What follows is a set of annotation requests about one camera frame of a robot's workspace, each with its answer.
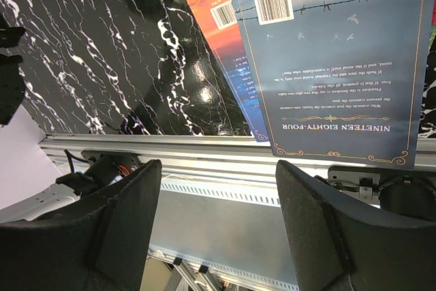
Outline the blue orange sunset book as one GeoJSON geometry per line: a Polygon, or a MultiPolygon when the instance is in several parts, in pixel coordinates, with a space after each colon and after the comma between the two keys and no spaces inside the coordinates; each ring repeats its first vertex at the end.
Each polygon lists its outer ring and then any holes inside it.
{"type": "Polygon", "coordinates": [[[232,0],[186,0],[257,142],[267,142],[255,82],[232,0]]]}

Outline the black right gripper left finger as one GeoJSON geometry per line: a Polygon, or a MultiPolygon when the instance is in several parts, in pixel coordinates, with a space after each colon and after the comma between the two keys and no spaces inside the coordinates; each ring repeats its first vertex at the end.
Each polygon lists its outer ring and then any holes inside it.
{"type": "Polygon", "coordinates": [[[2,290],[139,290],[162,165],[32,221],[1,224],[2,290]]]}

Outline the dark blue 1984 book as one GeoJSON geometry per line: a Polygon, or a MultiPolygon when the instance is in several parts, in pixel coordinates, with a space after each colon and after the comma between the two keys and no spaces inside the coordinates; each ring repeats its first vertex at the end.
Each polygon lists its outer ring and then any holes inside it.
{"type": "Polygon", "coordinates": [[[434,0],[232,0],[272,153],[414,167],[434,0]]]}

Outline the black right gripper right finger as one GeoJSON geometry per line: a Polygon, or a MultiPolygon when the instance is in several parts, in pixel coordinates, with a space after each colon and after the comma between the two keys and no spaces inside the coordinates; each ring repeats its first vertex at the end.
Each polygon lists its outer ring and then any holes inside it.
{"type": "Polygon", "coordinates": [[[281,160],[276,183],[301,290],[434,290],[435,173],[372,168],[379,205],[281,160]]]}

